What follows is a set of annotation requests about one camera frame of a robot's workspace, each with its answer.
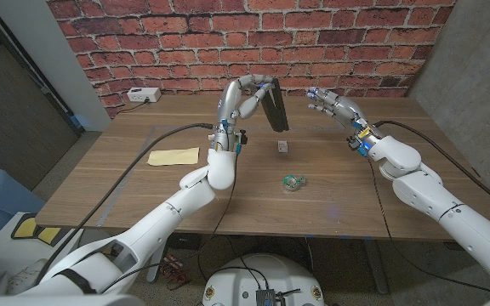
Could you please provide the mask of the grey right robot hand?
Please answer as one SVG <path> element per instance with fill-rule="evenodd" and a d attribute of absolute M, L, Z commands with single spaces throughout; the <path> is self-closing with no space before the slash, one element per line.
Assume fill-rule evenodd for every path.
<path fill-rule="evenodd" d="M 306 96 L 315 101 L 308 108 L 333 118 L 341 128 L 349 129 L 351 136 L 346 140 L 351 150 L 367 156 L 383 136 L 368 123 L 362 110 L 352 99 L 324 88 L 311 87 Z"/>

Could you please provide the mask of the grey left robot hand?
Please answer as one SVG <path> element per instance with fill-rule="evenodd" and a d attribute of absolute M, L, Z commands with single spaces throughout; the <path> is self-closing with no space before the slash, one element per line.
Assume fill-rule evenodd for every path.
<path fill-rule="evenodd" d="M 242 91 L 257 86 L 259 89 L 254 92 L 254 95 L 239 105 Z M 214 133 L 215 150 L 233 151 L 236 119 L 249 118 L 256 111 L 260 100 L 274 87 L 275 77 L 265 75 L 241 76 L 226 86 L 218 103 L 217 128 Z"/>

